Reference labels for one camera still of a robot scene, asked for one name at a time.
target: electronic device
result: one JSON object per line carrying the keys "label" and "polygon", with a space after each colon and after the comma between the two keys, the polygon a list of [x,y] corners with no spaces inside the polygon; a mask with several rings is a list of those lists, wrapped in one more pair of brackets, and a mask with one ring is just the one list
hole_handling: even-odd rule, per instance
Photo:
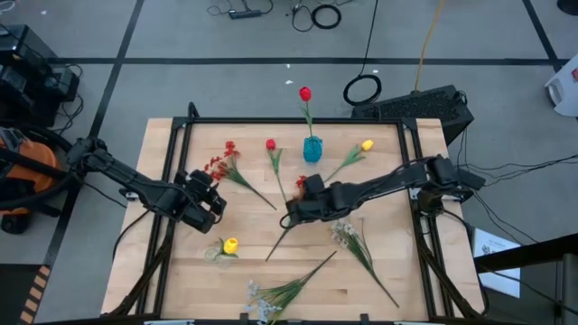
{"label": "electronic device", "polygon": [[447,145],[473,121],[467,98],[453,85],[355,107],[351,117],[377,120],[392,117],[439,118]]}
{"label": "electronic device", "polygon": [[53,126],[62,102],[73,101],[79,78],[27,25],[0,32],[0,117]]}
{"label": "electronic device", "polygon": [[260,10],[251,10],[247,5],[246,0],[241,0],[243,2],[243,6],[245,6],[245,11],[238,12],[235,9],[231,9],[228,11],[228,16],[231,19],[243,19],[243,18],[253,18],[253,17],[260,17],[263,14]]}

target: red tulip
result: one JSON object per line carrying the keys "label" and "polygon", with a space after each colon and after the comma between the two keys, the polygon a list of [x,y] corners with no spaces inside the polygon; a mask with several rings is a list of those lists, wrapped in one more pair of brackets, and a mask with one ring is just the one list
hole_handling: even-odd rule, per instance
{"label": "red tulip", "polygon": [[265,147],[267,148],[267,150],[274,150],[275,149],[275,140],[273,140],[273,139],[267,140],[267,142],[265,143]]}
{"label": "red tulip", "polygon": [[311,99],[311,90],[307,87],[299,89],[299,96],[301,96],[302,101],[309,101]]}

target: yellow cable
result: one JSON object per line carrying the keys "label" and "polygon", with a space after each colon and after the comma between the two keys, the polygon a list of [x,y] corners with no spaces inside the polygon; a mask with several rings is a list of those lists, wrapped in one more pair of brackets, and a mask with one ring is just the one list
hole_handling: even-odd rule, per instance
{"label": "yellow cable", "polygon": [[417,91],[417,85],[419,84],[419,76],[422,74],[422,66],[424,65],[424,56],[425,56],[425,48],[427,47],[427,43],[430,41],[430,37],[432,36],[432,32],[434,31],[435,24],[437,23],[438,18],[440,18],[440,14],[442,13],[442,7],[445,0],[440,0],[440,4],[437,5],[437,10],[435,11],[435,16],[433,17],[432,25],[430,26],[429,32],[427,32],[427,36],[425,37],[424,47],[422,48],[422,56],[419,58],[419,67],[417,68],[417,78],[415,79],[415,91]]}

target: white object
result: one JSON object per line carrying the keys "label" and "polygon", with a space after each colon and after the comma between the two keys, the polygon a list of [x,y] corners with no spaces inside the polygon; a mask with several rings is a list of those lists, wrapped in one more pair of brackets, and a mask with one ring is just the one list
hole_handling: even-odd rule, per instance
{"label": "white object", "polygon": [[578,54],[546,82],[545,88],[558,114],[578,116]]}
{"label": "white object", "polygon": [[[520,247],[520,245],[477,228],[474,231],[474,257],[497,253],[516,247]],[[504,274],[518,280],[520,279],[519,268],[497,271],[497,273]],[[494,273],[480,274],[480,280],[481,284],[487,288],[505,293],[512,297],[520,297],[520,283],[518,281],[510,280]]]}

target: black equipment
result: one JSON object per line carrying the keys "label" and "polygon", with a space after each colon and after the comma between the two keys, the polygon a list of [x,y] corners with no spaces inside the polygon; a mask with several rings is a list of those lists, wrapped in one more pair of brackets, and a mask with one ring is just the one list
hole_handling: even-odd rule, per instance
{"label": "black equipment", "polygon": [[260,17],[263,12],[260,10],[251,10],[247,5],[247,0],[241,0],[243,2],[243,6],[245,6],[245,11],[238,12],[235,9],[231,9],[228,11],[228,16],[231,19],[243,19],[243,18],[252,18],[252,17]]}
{"label": "black equipment", "polygon": [[[116,160],[99,139],[78,140],[68,152],[67,161],[73,166],[72,171],[80,175],[102,172],[125,190],[136,193],[144,207],[153,213],[182,221],[203,234],[220,221],[227,205],[217,193],[218,184],[210,186],[212,178],[206,172],[178,171],[174,184],[153,181]],[[202,202],[210,206],[209,210],[200,205]]]}
{"label": "black equipment", "polygon": [[385,176],[360,184],[335,181],[325,188],[321,176],[315,174],[303,182],[301,198],[287,201],[288,213],[284,218],[289,218],[289,223],[284,228],[344,218],[367,200],[408,189],[415,189],[414,195],[423,214],[439,214],[443,211],[442,196],[464,202],[473,195],[471,189],[479,190],[483,184],[484,180],[479,176],[463,170],[458,174],[452,161],[442,156],[411,161]]}
{"label": "black equipment", "polygon": [[399,117],[439,118],[448,145],[473,121],[467,98],[453,85],[355,107],[351,117],[379,121]]}
{"label": "black equipment", "polygon": [[79,78],[66,66],[48,63],[57,55],[27,25],[3,27],[0,117],[53,126],[61,103],[76,97]]}

